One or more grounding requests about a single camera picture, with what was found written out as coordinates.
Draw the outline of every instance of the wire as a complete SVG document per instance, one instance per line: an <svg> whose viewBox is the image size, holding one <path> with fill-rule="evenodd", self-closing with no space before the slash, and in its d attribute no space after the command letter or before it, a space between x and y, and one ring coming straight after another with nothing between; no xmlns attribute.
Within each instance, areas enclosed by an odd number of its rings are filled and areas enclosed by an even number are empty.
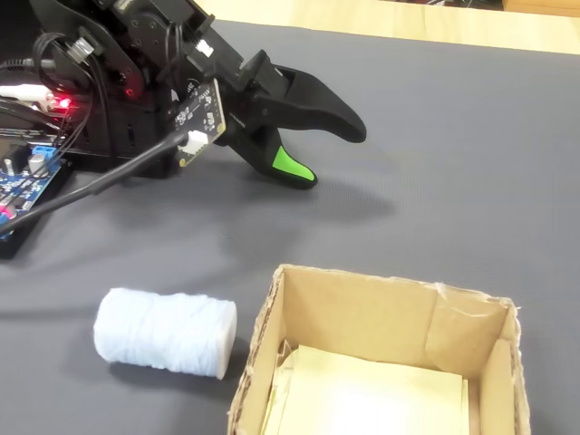
<svg viewBox="0 0 580 435"><path fill-rule="evenodd" d="M169 49L169 41L172 34L175 34L175 53L173 57L171 57L171 52ZM183 25L170 23L165 31L165 63L168 70L167 74L169 75L169 85L179 96L180 100L182 100L184 97L184 93L181 90L181 86L179 85L181 83L181 60L183 59L184 55Z"/></svg>
<svg viewBox="0 0 580 435"><path fill-rule="evenodd" d="M0 113L18 118L23 121L28 121L32 124L42 124L51 128L52 130L58 130L58 127L53 122L52 117L42 113L41 111L35 111L19 101L0 98Z"/></svg>
<svg viewBox="0 0 580 435"><path fill-rule="evenodd" d="M115 143L112 137L111 131L111 106L109 104L109 94L107 93L107 86L105 84L102 68L97 61L94 54L89 56L87 59L87 64L94 78L95 86L97 88L97 93L99 93L99 99L101 100L102 108L102 123L105 131L106 145L109 149L109 157L111 158L111 165L114 166L117 159L117 152L115 149Z"/></svg>
<svg viewBox="0 0 580 435"><path fill-rule="evenodd" d="M43 70L54 71L56 63L52 59L42 59ZM11 59L0 63L0 72L8 71L10 73L34 73L34 59Z"/></svg>
<svg viewBox="0 0 580 435"><path fill-rule="evenodd" d="M59 208L68 206L69 204L72 204L79 199L86 198L89 195L98 195L122 179L125 179L129 175L133 174L135 171L142 169L144 166L147 166L161 154L164 154L167 151L182 145L188 140L188 137L189 136L187 131L174 131L157 145L141 153L138 157L129 160L128 162L120 165L115 169L110 170L86 186L78 188L75 191L57 199L53 199L27 213L23 213L18 217L9 220L7 223L0 227L0 236L14 231L16 228L21 227L26 223L30 223L31 221L34 221L41 216L51 213Z"/></svg>
<svg viewBox="0 0 580 435"><path fill-rule="evenodd" d="M177 92L178 86L175 82L175 76L172 73L172 68L171 68L171 56L169 53L169 40L171 39L171 34L173 33L173 30L175 29L176 24L175 23L170 23L165 31L165 64L167 65L167 68L169 69L169 84L171 85L171 87L173 88L173 90L175 90L175 92Z"/></svg>
<svg viewBox="0 0 580 435"><path fill-rule="evenodd" d="M175 92L181 95L179 91L181 89L181 59L183 58L183 25L181 24L177 24L175 28L175 57L177 58L175 63L175 80L178 85Z"/></svg>
<svg viewBox="0 0 580 435"><path fill-rule="evenodd" d="M63 133L66 131L65 129L65 124L68 125L68 120L69 120L69 112L71 111L71 106L69 106L69 108L66 110L66 113L63 116L63 121L61 122L61 125L58 128L58 133L56 133L56 137L53 140L53 145L55 147L58 147L58 142L61 140Z"/></svg>
<svg viewBox="0 0 580 435"><path fill-rule="evenodd" d="M63 34L41 34L33 45L33 62L34 72L41 83L53 92L72 93L71 90L65 88L61 84L55 82L49 77L43 68L44 52L59 40L64 40Z"/></svg>

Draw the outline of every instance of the cardboard box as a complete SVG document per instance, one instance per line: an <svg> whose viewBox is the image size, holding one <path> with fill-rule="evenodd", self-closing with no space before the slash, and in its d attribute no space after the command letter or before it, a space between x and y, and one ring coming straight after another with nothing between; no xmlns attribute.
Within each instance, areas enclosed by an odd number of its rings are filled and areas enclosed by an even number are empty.
<svg viewBox="0 0 580 435"><path fill-rule="evenodd" d="M510 299L401 278L280 266L256 319L228 435L259 435L280 353L298 344L469 379L470 435L530 435Z"/></svg>

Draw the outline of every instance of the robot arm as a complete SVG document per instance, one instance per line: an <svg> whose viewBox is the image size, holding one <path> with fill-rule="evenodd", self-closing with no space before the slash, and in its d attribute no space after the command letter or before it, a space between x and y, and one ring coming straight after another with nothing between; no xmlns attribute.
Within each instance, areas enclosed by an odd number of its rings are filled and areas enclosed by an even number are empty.
<svg viewBox="0 0 580 435"><path fill-rule="evenodd" d="M85 54L98 55L112 98L138 102L149 89L168 84L184 101L199 84L217 80L227 128L216 143L285 184L309 189L317 179L290 157L279 128L365 140L361 119L312 75L271 64L264 51L241 68L242 57L211 28L213 15L189 0L30 3L45 31L77 41L69 57L79 62ZM57 74L75 80L65 64L57 59Z"/></svg>

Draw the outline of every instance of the electronic component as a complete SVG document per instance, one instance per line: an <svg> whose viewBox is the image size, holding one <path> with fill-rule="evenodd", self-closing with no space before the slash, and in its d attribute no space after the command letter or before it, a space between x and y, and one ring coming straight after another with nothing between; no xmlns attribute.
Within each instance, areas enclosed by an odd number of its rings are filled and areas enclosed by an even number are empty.
<svg viewBox="0 0 580 435"><path fill-rule="evenodd" d="M189 131L188 142L178 147L177 154L179 165L184 168L226 131L218 81L196 88L179 107L174 122L175 131Z"/></svg>
<svg viewBox="0 0 580 435"><path fill-rule="evenodd" d="M8 151L0 160L0 171L9 176L22 173L28 163L30 150L22 145L10 145Z"/></svg>
<svg viewBox="0 0 580 435"><path fill-rule="evenodd" d="M3 197L0 199L0 215L3 216L4 221L16 217L16 207L12 199L12 197Z"/></svg>
<svg viewBox="0 0 580 435"><path fill-rule="evenodd" d="M213 95L218 96L218 81L214 80L211 83L200 85L199 92L204 95L213 92ZM179 127L154 147L145 151L135 159L131 159L120 165L118 168L112 169L106 174L94 179L87 185L57 199L53 199L46 204L42 204L40 207L23 213L14 220L5 223L0 227L0 234L9 234L11 231L22 227L23 225L35 222L35 220L40 216L72 204L81 198L86 198L89 195L98 195L122 179L134 174L144 166L149 165L153 160L158 159L159 156L167 154L169 151L175 150L176 148L186 148L190 140L194 140L198 144L203 145L213 142L219 138L225 130L225 123L222 120L221 105L218 101L217 106L212 106L211 104L198 104L198 107L196 107L195 110L188 112L191 116L185 116L185 120L179 122ZM214 108L217 108L218 114L213 112ZM198 151L196 151L195 154L191 155L188 151L185 152L185 155L187 155L188 158L193 158L198 153ZM30 182L34 185L35 183L38 183L39 180L26 181L26 183Z"/></svg>
<svg viewBox="0 0 580 435"><path fill-rule="evenodd" d="M55 147L46 147L43 145L38 145L38 146L33 148L33 155L44 156L44 160L45 160L46 164L48 164L48 161L54 157L54 154L56 154ZM56 162L51 164L49 170L56 170L58 168L58 166L59 166L59 162L56 161Z"/></svg>
<svg viewBox="0 0 580 435"><path fill-rule="evenodd" d="M26 205L26 199L22 197L16 197L12 203L16 211L24 210Z"/></svg>
<svg viewBox="0 0 580 435"><path fill-rule="evenodd" d="M28 159L28 168L30 173L35 177L46 177L48 175L48 168L46 168L46 156L44 154L33 154Z"/></svg>

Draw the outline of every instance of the yellow paper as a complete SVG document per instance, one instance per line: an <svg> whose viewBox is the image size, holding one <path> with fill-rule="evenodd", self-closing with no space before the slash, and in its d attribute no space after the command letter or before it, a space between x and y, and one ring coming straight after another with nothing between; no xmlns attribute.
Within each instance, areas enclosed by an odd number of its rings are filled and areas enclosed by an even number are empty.
<svg viewBox="0 0 580 435"><path fill-rule="evenodd" d="M272 393L265 435L463 435L455 374L300 346L276 370Z"/></svg>

